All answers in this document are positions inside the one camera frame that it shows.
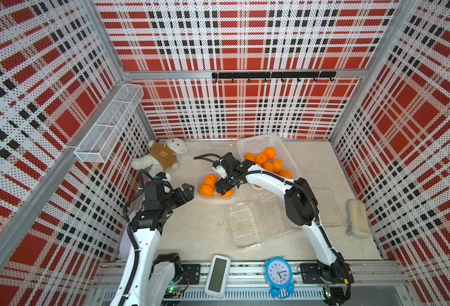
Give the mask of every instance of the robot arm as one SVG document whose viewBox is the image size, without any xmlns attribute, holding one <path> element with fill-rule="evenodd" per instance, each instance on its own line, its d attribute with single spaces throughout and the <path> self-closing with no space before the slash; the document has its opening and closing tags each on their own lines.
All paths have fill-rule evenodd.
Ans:
<svg viewBox="0 0 450 306">
<path fill-rule="evenodd" d="M 207 159 L 205 156 L 195 159 Z M 332 246 L 320 222 L 317 200 L 307 181 L 285 179 L 261 168 L 256 163 L 244 160 L 238 161 L 231 153 L 223 157 L 212 154 L 219 159 L 213 162 L 213 167 L 222 178 L 215 183 L 216 191 L 225 194 L 241 183 L 259 185 L 285 201 L 286 215 L 291 222 L 301 226 L 315 249 L 319 262 L 319 277 L 325 283 L 337 283 L 343 279 L 348 285 L 346 299 L 350 295 L 350 284 L 354 281 L 349 265 L 345 263 L 342 254 Z"/>
<path fill-rule="evenodd" d="M 158 176 L 165 178 L 164 173 Z M 151 180 L 141 188 L 145 193 L 144 210 L 137 212 L 127 226 L 132 246 L 111 306 L 160 305 L 169 283 L 181 278 L 177 253 L 159 255 L 154 264 L 152 259 L 161 240 L 162 228 L 173 209 L 194 198 L 192 185 L 183 184 L 182 188 L 172 190 L 170 184 L 161 179 Z"/>
</svg>

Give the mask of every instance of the blue alarm clock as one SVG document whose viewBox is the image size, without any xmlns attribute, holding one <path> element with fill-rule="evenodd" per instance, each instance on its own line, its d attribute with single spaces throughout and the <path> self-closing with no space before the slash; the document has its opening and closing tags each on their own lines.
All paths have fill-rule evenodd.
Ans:
<svg viewBox="0 0 450 306">
<path fill-rule="evenodd" d="M 269 292 L 273 298 L 285 299 L 288 298 L 295 290 L 293 284 L 293 271 L 291 266 L 281 258 L 273 258 L 266 260 L 266 270 L 264 272 L 266 276 L 266 282 L 271 287 Z M 282 290 L 286 290 L 288 293 L 285 297 L 280 297 L 279 294 Z"/>
</svg>

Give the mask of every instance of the teddy bear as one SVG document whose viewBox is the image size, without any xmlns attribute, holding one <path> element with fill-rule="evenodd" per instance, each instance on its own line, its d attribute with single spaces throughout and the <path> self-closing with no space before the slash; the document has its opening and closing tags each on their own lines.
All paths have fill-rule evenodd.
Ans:
<svg viewBox="0 0 450 306">
<path fill-rule="evenodd" d="M 150 153 L 140 158 L 134 158 L 131 166 L 135 170 L 146 170 L 152 177 L 159 172 L 164 172 L 169 167 L 178 168 L 179 157 L 188 153 L 188 147 L 179 138 L 166 139 L 162 144 L 150 140 L 148 145 L 151 149 Z"/>
</svg>

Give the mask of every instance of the sponge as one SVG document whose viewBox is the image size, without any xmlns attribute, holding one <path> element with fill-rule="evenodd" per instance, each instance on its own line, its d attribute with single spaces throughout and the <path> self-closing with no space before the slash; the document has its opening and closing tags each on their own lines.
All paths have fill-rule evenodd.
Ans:
<svg viewBox="0 0 450 306">
<path fill-rule="evenodd" d="M 369 225 L 364 203 L 359 200 L 350 200 L 347 204 L 347 212 L 349 214 L 348 235 L 355 236 L 359 239 L 368 238 Z"/>
</svg>

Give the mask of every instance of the plaid wall panel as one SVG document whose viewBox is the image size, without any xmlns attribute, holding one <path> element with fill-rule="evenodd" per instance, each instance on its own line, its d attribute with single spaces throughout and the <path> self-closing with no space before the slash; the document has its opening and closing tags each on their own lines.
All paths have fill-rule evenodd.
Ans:
<svg viewBox="0 0 450 306">
<path fill-rule="evenodd" d="M 80 1 L 0 0 L 0 230 L 114 83 Z"/>
<path fill-rule="evenodd" d="M 136 71 L 364 68 L 399 1 L 95 3 Z"/>
<path fill-rule="evenodd" d="M 100 263 L 116 256 L 138 185 L 130 162 L 148 140 L 134 114 L 106 164 L 75 163 L 1 270 L 0 306 L 87 303 Z"/>
<path fill-rule="evenodd" d="M 334 144 L 387 255 L 450 305 L 450 1 L 419 1 Z"/>
<path fill-rule="evenodd" d="M 159 138 L 328 139 L 357 79 L 141 80 Z"/>
</svg>

